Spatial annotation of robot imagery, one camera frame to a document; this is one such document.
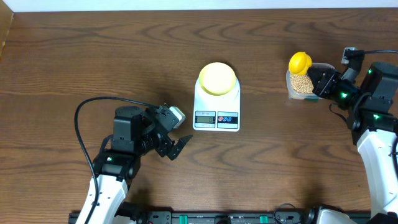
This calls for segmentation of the yellow plastic scoop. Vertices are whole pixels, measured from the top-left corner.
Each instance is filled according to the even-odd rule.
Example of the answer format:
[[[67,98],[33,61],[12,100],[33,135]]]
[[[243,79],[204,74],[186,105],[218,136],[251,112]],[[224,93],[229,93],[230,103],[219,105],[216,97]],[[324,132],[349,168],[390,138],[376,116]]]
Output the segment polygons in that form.
[[[289,72],[291,75],[303,76],[311,66],[312,58],[305,52],[297,52],[289,61]]]

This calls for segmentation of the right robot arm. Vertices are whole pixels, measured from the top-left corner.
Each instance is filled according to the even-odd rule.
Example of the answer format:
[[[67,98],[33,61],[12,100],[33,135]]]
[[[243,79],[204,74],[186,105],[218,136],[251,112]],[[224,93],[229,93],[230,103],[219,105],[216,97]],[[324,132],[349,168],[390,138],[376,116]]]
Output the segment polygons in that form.
[[[397,223],[397,118],[389,113],[397,67],[374,62],[361,86],[334,69],[307,71],[320,98],[348,112],[346,125],[362,158],[371,196],[370,223]]]

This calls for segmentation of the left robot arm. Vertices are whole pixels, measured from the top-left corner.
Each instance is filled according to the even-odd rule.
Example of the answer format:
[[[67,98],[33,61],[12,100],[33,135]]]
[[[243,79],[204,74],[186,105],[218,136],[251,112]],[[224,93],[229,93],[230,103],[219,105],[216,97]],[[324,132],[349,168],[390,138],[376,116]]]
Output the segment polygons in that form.
[[[184,120],[174,106],[117,108],[113,134],[104,139],[94,159],[94,176],[77,223],[111,223],[141,167],[141,157],[155,150],[174,160],[191,139],[190,135],[178,141],[169,138]]]

